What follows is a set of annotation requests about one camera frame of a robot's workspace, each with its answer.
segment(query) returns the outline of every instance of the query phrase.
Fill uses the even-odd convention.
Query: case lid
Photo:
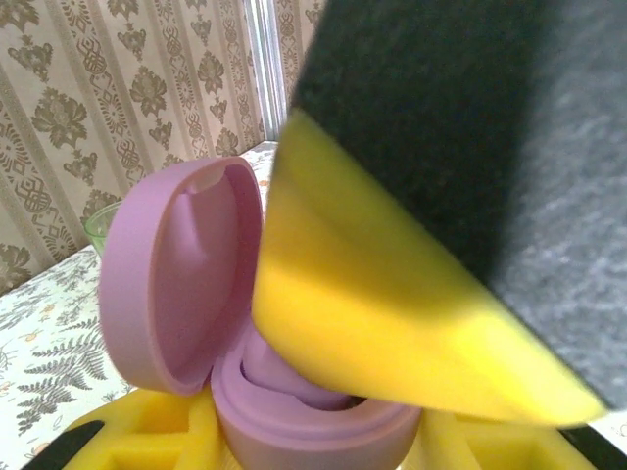
[[[129,383],[191,395],[250,315],[262,231],[238,157],[170,166],[126,196],[107,236],[100,319]]]

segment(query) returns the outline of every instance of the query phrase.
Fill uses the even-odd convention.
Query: pink case
[[[103,256],[101,322],[120,374],[180,395],[208,381],[246,470],[392,470],[418,408],[351,399],[307,382],[250,316],[262,231],[255,175],[241,158],[171,166],[122,203]]]

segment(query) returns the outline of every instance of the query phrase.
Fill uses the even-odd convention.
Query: black foam
[[[103,421],[89,421],[65,431],[22,470],[63,470],[104,426]]]
[[[293,105],[627,406],[627,2],[329,0]]]
[[[627,470],[627,455],[590,426],[560,432],[597,470]]]

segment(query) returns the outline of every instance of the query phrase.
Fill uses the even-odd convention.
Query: glass cup
[[[105,206],[85,221],[84,228],[87,238],[100,258],[105,251],[107,234],[120,204],[121,201]]]

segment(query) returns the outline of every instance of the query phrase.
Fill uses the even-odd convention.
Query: table
[[[265,196],[276,144],[244,154]],[[0,298],[0,470],[20,470],[75,419],[133,388],[105,351],[87,247]],[[593,424],[627,453],[627,412]]]

